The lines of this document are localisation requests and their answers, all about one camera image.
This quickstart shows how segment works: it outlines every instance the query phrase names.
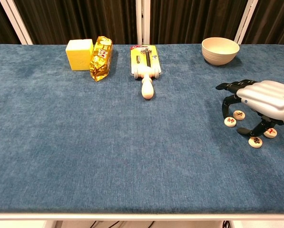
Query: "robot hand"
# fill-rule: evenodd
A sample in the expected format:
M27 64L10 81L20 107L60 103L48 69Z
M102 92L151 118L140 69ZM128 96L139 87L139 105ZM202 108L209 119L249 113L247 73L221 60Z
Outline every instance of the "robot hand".
M217 90L228 90L234 95L223 100L223 117L230 117L229 106L235 103L244 103L261 116L261 122L252 130L238 128L237 132L256 137L263 134L269 128L284 125L284 84L274 81L256 82L253 80L242 80L240 82L222 83L216 87Z

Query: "wooden handle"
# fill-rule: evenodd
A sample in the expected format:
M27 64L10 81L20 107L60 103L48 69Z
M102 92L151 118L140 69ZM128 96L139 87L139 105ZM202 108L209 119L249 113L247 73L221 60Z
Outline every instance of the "wooden handle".
M153 91L153 86L152 86L152 80L149 77L149 74L144 75L142 83L143 83L143 85L142 85L142 96L145 99L152 98L154 91Z

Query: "beige bowl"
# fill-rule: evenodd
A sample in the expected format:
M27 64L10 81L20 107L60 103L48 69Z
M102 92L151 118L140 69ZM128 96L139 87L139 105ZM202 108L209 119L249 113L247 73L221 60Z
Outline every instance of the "beige bowl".
M222 37L211 37L202 41L203 57L216 66L232 61L239 49L236 42Z

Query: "yellow cube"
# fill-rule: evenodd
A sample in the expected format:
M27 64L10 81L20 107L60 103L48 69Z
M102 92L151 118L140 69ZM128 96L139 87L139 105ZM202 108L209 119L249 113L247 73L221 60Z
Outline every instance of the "yellow cube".
M91 39L70 40L66 53L72 70L89 70L93 43Z

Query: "gold foil package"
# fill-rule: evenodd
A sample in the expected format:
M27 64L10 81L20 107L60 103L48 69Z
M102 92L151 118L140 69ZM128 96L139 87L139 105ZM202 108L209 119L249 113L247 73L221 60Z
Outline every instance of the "gold foil package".
M91 77L97 82L105 78L110 70L112 58L112 40L98 37L90 61Z

